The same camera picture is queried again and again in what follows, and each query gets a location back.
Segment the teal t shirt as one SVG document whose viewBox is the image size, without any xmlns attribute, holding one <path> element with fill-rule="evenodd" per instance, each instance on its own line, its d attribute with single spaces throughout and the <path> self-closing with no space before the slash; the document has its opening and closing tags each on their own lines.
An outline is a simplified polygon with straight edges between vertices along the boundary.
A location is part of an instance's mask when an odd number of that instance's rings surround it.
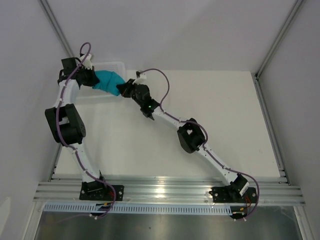
<svg viewBox="0 0 320 240">
<path fill-rule="evenodd" d="M 110 93 L 114 96 L 119 96 L 120 91 L 117 85 L 125 84 L 125 80 L 114 71 L 99 70 L 95 72 L 99 82 L 92 88 L 95 90 L 101 90 L 106 93 Z"/>
</svg>

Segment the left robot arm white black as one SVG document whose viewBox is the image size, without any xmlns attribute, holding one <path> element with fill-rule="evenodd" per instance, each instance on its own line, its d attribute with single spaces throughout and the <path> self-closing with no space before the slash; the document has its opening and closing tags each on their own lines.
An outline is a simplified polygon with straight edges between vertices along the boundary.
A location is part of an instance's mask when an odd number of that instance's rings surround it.
<svg viewBox="0 0 320 240">
<path fill-rule="evenodd" d="M 109 188 L 101 171 L 90 160 L 84 138 L 85 124 L 75 106 L 82 86 L 92 87 L 99 82 L 91 62 L 91 55 L 70 57 L 61 60 L 58 97 L 53 107 L 45 110 L 45 118 L 54 140 L 72 155 L 82 175 L 81 193 L 93 195 L 97 200 L 108 196 Z"/>
</svg>

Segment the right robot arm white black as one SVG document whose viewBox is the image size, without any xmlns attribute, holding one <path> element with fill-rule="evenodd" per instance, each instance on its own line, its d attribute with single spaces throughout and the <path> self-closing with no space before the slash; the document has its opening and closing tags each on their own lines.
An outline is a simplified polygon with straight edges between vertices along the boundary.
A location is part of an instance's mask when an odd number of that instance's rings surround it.
<svg viewBox="0 0 320 240">
<path fill-rule="evenodd" d="M 208 160 L 221 175 L 226 192 L 232 201 L 239 202 L 246 197 L 250 187 L 249 181 L 241 173 L 231 170 L 207 145 L 208 133 L 194 118 L 184 120 L 169 114 L 151 97 L 149 87 L 136 83 L 134 79 L 116 87 L 122 97 L 131 98 L 139 105 L 140 111 L 146 118 L 163 121 L 176 129 L 180 146 L 185 152 L 196 153 Z"/>
</svg>

